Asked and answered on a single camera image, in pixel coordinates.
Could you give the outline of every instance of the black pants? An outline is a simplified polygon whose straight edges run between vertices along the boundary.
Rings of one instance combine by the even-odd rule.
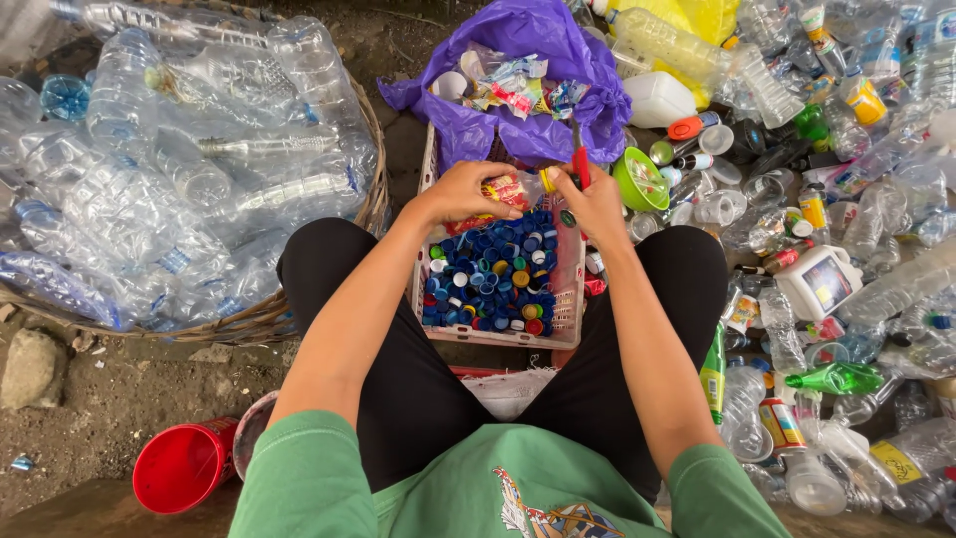
[[[375,244],[371,235],[338,218],[312,222],[289,239],[278,274],[302,336]],[[677,226],[650,236],[637,252],[699,370],[726,299],[723,250],[707,233]],[[577,353],[515,422],[550,430],[602,454],[653,504],[661,475],[624,382],[608,293],[590,300]],[[626,319],[625,312],[619,323]],[[448,368],[402,298],[358,405],[358,445],[372,491],[418,473],[483,424],[494,422]]]

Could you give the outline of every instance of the green glass bottle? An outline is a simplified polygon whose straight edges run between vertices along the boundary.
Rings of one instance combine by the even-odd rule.
[[[784,378],[788,387],[813,389],[830,394],[867,394],[883,384],[883,377],[869,365],[829,363]]]
[[[796,132],[800,138],[809,138],[815,142],[825,141],[830,136],[830,127],[823,116],[823,108],[819,104],[810,103],[793,118]]]
[[[700,373],[710,416],[718,426],[724,421],[724,371],[727,369],[727,358],[724,355],[724,324],[719,323]]]

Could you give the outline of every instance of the person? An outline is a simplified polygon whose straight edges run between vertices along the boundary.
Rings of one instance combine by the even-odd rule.
[[[302,344],[232,538],[665,536],[662,477],[675,535],[790,536],[724,446],[698,377],[726,300],[721,245],[675,226],[635,248],[617,182],[593,165],[584,191],[568,166],[548,168],[608,278],[576,353],[513,423],[451,372],[402,294],[437,224],[521,217],[480,191],[512,171],[456,164],[381,241],[334,218],[293,234],[277,270]]]

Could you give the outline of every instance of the red cup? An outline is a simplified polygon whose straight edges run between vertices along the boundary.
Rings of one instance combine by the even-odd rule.
[[[133,468],[133,491],[143,506],[178,514],[201,503],[235,474],[232,440],[239,420],[220,416],[164,430],[142,448]]]

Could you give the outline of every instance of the purple plastic bag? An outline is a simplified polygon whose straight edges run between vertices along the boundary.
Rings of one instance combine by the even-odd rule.
[[[568,162],[574,151],[571,128],[548,114],[521,120],[505,105],[478,112],[428,91],[435,78],[458,63],[469,41],[509,56],[538,54],[548,60],[547,79],[591,84],[575,106],[588,160],[609,163],[623,153],[621,128],[631,118],[631,98],[624,93],[611,51],[580,29],[560,0],[496,0],[443,41],[417,78],[393,84],[379,78],[381,95],[392,108],[411,107],[419,120],[435,124],[441,134],[440,172],[458,161],[488,157],[495,127],[508,153],[531,166],[547,159]]]

